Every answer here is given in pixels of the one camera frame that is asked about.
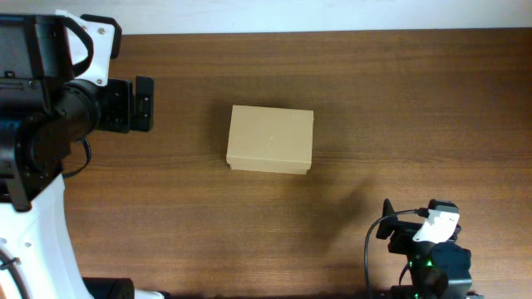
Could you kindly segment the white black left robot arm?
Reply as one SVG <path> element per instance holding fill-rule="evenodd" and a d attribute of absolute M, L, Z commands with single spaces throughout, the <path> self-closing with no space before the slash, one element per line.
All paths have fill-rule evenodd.
<path fill-rule="evenodd" d="M 101 130 L 152 129 L 154 81 L 112 79 L 122 30 L 62 10 L 1 16 L 1 295 L 157 298 L 129 278 L 83 277 L 65 216 L 64 159 Z"/>

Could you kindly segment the brown cardboard box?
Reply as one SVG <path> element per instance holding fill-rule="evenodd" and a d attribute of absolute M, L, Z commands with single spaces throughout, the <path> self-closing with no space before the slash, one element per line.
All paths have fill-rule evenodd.
<path fill-rule="evenodd" d="M 313 157 L 311 110 L 232 107 L 226 161 L 232 170 L 305 175 Z"/>

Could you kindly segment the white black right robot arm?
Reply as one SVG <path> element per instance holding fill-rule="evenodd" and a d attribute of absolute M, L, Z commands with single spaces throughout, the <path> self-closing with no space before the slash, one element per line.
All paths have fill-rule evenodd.
<path fill-rule="evenodd" d="M 402 255 L 406 265 L 400 277 L 411 275 L 411 284 L 399 282 L 381 298 L 466 299 L 479 298 L 471 290 L 471 251 L 456 241 L 461 232 L 458 207 L 432 199 L 425 208 L 396 211 L 389 199 L 376 221 L 377 238 L 388 240 L 388 252 Z"/>

